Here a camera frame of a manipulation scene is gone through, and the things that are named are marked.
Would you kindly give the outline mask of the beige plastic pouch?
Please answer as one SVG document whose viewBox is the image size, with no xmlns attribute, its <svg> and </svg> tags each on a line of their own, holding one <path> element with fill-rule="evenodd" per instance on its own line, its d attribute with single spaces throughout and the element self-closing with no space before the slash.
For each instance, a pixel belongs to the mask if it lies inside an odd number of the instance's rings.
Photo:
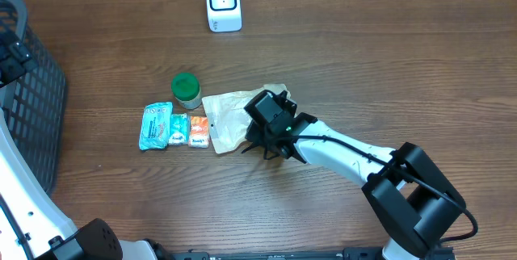
<svg viewBox="0 0 517 260">
<path fill-rule="evenodd" d="M 286 91 L 287 97 L 291 98 L 291 93 L 284 84 L 265 84 L 255 90 L 235 91 L 202 98 L 212 145 L 217 154 L 233 152 L 246 141 L 246 131 L 251 118 L 244 107 L 263 90 L 270 90 L 275 94 Z"/>
</svg>

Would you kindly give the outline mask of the orange tissue pack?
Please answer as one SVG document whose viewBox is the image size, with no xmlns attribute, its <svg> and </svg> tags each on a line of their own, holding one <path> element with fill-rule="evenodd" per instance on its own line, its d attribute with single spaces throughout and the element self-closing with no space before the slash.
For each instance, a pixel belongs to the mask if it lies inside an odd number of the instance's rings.
<svg viewBox="0 0 517 260">
<path fill-rule="evenodd" d="M 208 118 L 203 116 L 190 117 L 188 143 L 193 148 L 208 148 L 210 144 Z"/>
</svg>

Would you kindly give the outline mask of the teal tissue pack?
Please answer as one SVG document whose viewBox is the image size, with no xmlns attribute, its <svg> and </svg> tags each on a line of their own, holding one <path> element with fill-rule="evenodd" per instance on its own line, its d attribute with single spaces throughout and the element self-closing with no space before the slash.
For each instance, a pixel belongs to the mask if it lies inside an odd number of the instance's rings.
<svg viewBox="0 0 517 260">
<path fill-rule="evenodd" d="M 188 114 L 172 114 L 170 117 L 170 137 L 168 145 L 186 145 L 190 131 Z"/>
</svg>

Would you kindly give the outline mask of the green lid jar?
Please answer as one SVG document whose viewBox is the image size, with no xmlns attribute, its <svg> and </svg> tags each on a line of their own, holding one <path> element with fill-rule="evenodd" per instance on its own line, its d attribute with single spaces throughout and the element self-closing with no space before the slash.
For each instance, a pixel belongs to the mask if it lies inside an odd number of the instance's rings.
<svg viewBox="0 0 517 260">
<path fill-rule="evenodd" d="M 202 103 L 200 82 L 192 73 L 179 73 L 174 76 L 171 90 L 179 104 L 185 109 L 196 109 Z"/>
</svg>

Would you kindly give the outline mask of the large teal wipes pack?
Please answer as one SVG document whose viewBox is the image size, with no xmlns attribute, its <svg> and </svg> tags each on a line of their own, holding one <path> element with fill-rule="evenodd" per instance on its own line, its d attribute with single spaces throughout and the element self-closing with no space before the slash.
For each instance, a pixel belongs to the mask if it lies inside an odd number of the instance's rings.
<svg viewBox="0 0 517 260">
<path fill-rule="evenodd" d="M 164 149 L 168 145 L 172 111 L 172 102 L 152 103 L 145 107 L 139 136 L 141 151 Z"/>
</svg>

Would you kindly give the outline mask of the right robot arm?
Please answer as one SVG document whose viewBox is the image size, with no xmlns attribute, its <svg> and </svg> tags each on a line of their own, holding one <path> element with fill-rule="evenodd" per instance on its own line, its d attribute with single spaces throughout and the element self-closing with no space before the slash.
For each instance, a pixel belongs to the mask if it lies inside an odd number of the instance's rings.
<svg viewBox="0 0 517 260">
<path fill-rule="evenodd" d="M 286 92 L 264 90 L 244 107 L 251 118 L 246 139 L 263 157 L 295 158 L 323 166 L 354 182 L 389 235 L 377 259 L 452 259 L 445 233 L 466 203 L 419 146 L 398 149 L 369 145 L 336 132 L 316 117 L 298 113 Z"/>
</svg>

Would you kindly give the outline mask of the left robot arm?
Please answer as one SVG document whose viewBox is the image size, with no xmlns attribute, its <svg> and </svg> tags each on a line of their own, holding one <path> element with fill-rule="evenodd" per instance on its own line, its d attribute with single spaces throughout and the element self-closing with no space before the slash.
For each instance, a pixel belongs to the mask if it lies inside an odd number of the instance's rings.
<svg viewBox="0 0 517 260">
<path fill-rule="evenodd" d="M 100 219 L 79 228 L 50 199 L 67 85 L 37 37 L 1 31 L 1 257 L 159 259 L 147 240 L 120 240 Z"/>
</svg>

